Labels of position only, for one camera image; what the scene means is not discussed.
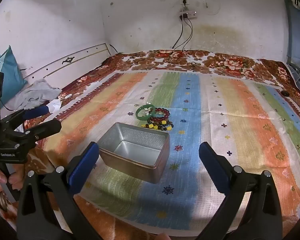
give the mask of open rectangular tin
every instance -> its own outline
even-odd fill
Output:
[[[169,134],[116,122],[98,141],[104,163],[137,179],[158,183],[170,153]]]

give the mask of silver screw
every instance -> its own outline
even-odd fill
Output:
[[[270,172],[270,171],[264,171],[263,173],[264,173],[264,175],[266,175],[267,177],[270,177],[270,176],[271,176],[271,172]]]
[[[34,171],[29,171],[28,172],[28,177],[32,177],[34,175]]]
[[[233,169],[236,173],[241,173],[242,172],[242,168],[240,166],[234,166]]]
[[[61,173],[61,172],[63,172],[65,170],[65,168],[63,167],[63,166],[58,166],[57,168],[56,168],[56,172],[57,173]]]

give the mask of wall outlet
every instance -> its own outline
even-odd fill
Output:
[[[180,4],[184,5],[183,0],[180,0]],[[190,4],[189,0],[186,0],[186,4]]]
[[[180,15],[186,13],[188,18],[196,18],[198,16],[198,12],[196,10],[193,10],[193,11],[183,11],[183,12],[180,12]]]

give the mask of black round object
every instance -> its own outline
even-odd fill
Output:
[[[281,94],[282,94],[283,96],[285,96],[285,97],[289,97],[289,96],[290,96],[289,92],[286,91],[286,90],[281,90]]]

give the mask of white wall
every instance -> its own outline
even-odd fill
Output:
[[[288,23],[283,0],[217,0],[208,15],[204,0],[189,0],[198,12],[188,49],[286,61]],[[170,48],[181,32],[180,0],[102,0],[106,36],[118,51]],[[183,36],[186,39],[190,30]]]
[[[9,45],[23,76],[105,42],[100,0],[3,0],[0,53]]]

